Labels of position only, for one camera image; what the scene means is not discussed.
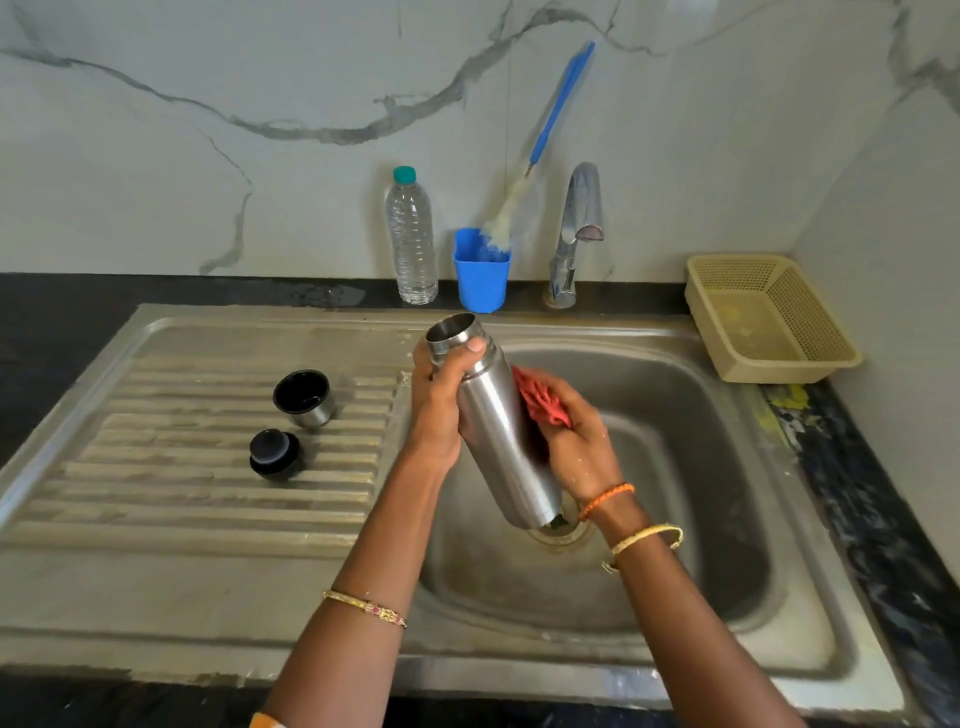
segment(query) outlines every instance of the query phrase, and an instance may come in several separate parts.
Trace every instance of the sink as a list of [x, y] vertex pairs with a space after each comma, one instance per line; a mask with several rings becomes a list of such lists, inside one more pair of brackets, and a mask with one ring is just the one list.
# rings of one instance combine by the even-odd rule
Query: sink
[[[0, 667], [270, 681], [380, 493], [436, 311], [141, 306], [0, 470]], [[755, 386], [686, 317], [496, 315], [508, 359], [595, 404], [711, 606], [798, 707], [901, 713], [871, 619]], [[248, 465], [270, 401], [322, 370], [339, 408], [282, 486]], [[594, 527], [523, 531], [464, 449], [441, 492], [398, 694], [668, 704]], [[669, 595], [652, 595], [668, 599]]]
[[[684, 529], [678, 556], [723, 619], [749, 615], [771, 580], [768, 546], [716, 406], [677, 360], [602, 346], [507, 346], [511, 363], [562, 376], [607, 424], [624, 478], [656, 522]], [[565, 513], [576, 520], [576, 506]], [[468, 450], [441, 492], [421, 583], [495, 619], [548, 630], [637, 634], [592, 524], [524, 532], [504, 522]]]

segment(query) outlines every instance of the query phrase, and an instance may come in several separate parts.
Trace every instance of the red scrubbing cloth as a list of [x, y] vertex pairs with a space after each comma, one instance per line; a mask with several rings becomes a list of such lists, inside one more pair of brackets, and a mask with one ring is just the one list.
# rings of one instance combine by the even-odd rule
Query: red scrubbing cloth
[[560, 398], [551, 394], [546, 384], [524, 374], [517, 367], [511, 367], [511, 369], [514, 371], [516, 389], [527, 403], [527, 413], [531, 420], [545, 425], [563, 425], [573, 428], [573, 421], [566, 407], [561, 404]]

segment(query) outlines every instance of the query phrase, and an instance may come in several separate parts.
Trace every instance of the metal bottle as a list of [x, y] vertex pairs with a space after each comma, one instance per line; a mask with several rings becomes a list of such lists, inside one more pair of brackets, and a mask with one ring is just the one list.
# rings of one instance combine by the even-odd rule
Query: metal bottle
[[474, 336], [486, 340], [487, 350], [457, 390], [460, 433], [507, 522], [540, 528], [561, 515], [560, 485], [503, 351], [472, 313], [448, 316], [426, 332], [434, 369]]

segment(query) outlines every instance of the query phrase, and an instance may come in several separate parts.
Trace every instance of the plastic bottle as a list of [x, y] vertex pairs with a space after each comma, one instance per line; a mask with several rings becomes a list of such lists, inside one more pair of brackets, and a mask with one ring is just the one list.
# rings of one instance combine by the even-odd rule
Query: plastic bottle
[[437, 256], [433, 250], [430, 198], [417, 184], [417, 170], [397, 167], [387, 194], [387, 225], [394, 244], [396, 285], [407, 303], [437, 298]]

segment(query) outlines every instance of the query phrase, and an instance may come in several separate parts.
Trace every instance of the faucet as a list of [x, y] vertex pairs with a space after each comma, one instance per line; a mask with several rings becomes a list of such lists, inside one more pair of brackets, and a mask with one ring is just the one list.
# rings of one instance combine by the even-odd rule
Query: faucet
[[597, 165], [589, 161], [582, 161], [574, 168], [566, 188], [557, 253], [550, 261], [550, 282], [543, 295], [543, 300], [552, 308], [570, 308], [577, 303], [573, 274], [577, 243], [581, 240], [603, 240], [600, 174]]

